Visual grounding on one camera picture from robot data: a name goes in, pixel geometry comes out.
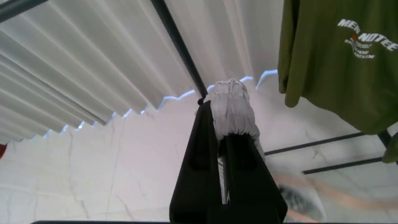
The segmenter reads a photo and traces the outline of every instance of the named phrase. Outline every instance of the shirt logo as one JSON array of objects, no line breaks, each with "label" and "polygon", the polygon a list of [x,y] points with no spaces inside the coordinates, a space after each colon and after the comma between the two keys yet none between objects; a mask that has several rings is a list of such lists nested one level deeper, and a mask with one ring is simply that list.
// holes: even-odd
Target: shirt logo
[{"label": "shirt logo", "polygon": [[358,23],[355,21],[342,19],[337,26],[347,27],[354,30],[355,33],[349,39],[344,40],[344,43],[350,44],[352,46],[353,53],[357,58],[373,59],[375,55],[369,54],[369,49],[372,47],[373,43],[381,44],[389,51],[395,51],[398,49],[398,44],[393,43],[382,34],[361,33],[361,29],[359,28]]}]

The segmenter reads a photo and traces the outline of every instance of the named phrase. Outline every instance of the wall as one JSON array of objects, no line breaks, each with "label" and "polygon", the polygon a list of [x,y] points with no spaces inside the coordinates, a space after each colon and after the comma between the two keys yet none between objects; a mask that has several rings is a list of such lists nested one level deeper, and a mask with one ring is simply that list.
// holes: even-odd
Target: wall
[{"label": "wall", "polygon": [[[301,99],[284,106],[277,76],[251,96],[265,151],[356,133],[331,112]],[[116,115],[106,126],[68,127],[46,138],[12,142],[0,160],[0,224],[34,220],[168,220],[168,206],[197,109],[196,94],[160,111]],[[305,170],[381,156],[376,136],[364,136],[268,156]]]}]

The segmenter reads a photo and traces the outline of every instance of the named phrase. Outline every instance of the crumpled white fabric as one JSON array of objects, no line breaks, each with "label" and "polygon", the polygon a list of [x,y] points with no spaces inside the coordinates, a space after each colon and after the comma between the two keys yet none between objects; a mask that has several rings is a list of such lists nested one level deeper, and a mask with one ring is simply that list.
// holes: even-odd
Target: crumpled white fabric
[{"label": "crumpled white fabric", "polygon": [[256,126],[246,86],[232,78],[216,82],[203,102],[210,100],[211,113],[217,139],[229,134],[249,134],[264,159],[260,144],[260,130]]}]

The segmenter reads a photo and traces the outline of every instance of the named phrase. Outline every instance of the green shirt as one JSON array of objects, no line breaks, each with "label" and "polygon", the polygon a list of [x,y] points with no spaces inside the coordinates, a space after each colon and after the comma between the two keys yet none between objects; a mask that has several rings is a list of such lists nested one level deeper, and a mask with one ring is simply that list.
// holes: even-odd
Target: green shirt
[{"label": "green shirt", "polygon": [[366,134],[398,121],[398,1],[285,0],[279,91]]}]

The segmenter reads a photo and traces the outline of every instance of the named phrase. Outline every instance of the clothes drying rack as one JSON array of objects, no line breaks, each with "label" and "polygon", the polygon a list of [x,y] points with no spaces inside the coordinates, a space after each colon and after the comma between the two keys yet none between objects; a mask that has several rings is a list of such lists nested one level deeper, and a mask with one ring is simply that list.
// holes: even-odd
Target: clothes drying rack
[{"label": "clothes drying rack", "polygon": [[[0,22],[4,22],[10,18],[13,18],[15,16],[18,16],[19,14],[28,11],[29,9],[32,9],[33,7],[36,7],[42,3],[45,3],[48,0],[9,0],[6,1],[2,4],[0,4]],[[155,10],[157,11],[163,25],[165,26],[170,38],[172,39],[172,42],[174,43],[174,46],[176,47],[179,55],[181,56],[185,66],[188,69],[188,72],[193,79],[197,89],[199,90],[201,96],[204,98],[207,94],[206,86],[203,84],[203,81],[199,75],[199,72],[193,63],[193,60],[187,50],[186,45],[184,44],[184,41],[180,35],[180,32],[177,29],[177,26],[175,25],[175,22],[166,6],[166,3],[164,0],[151,0],[152,4],[154,5]],[[335,138],[330,138],[330,139],[324,139],[321,141],[315,141],[315,142],[309,142],[306,144],[301,144],[297,146],[291,146],[291,147],[286,147],[283,149],[276,149],[273,151],[268,151],[265,152],[265,156],[273,155],[273,154],[278,154],[278,153],[283,153],[283,152],[289,152],[293,150],[299,150],[299,149],[304,149],[306,147],[311,147],[311,146],[319,146],[322,144],[327,144],[331,142],[336,142],[336,141],[341,141],[345,139],[351,139],[351,138],[357,138],[360,136],[364,136],[365,134],[363,133],[354,133],[354,134],[348,134],[344,136],[339,136]],[[389,141],[391,140],[391,135],[387,132],[387,130],[383,131],[382,133],[377,135],[383,145],[387,147],[389,144]],[[356,161],[356,162],[348,162],[344,164],[338,164],[334,166],[326,166],[326,167],[321,167],[317,169],[311,169],[311,170],[304,170],[304,174],[313,174],[317,172],[324,172],[328,170],[335,170],[335,169],[341,169],[345,167],[353,167],[353,166],[359,166],[363,164],[370,164],[373,162],[381,162],[381,157],[373,158],[373,159],[366,159],[362,161]],[[42,224],[70,224],[71,222],[67,221],[40,221],[37,223],[42,223]],[[79,223],[87,223],[87,221],[75,221],[73,222],[74,224],[79,224]],[[112,222],[112,223],[145,223],[145,224],[151,224],[151,223],[162,223],[162,222]]]}]

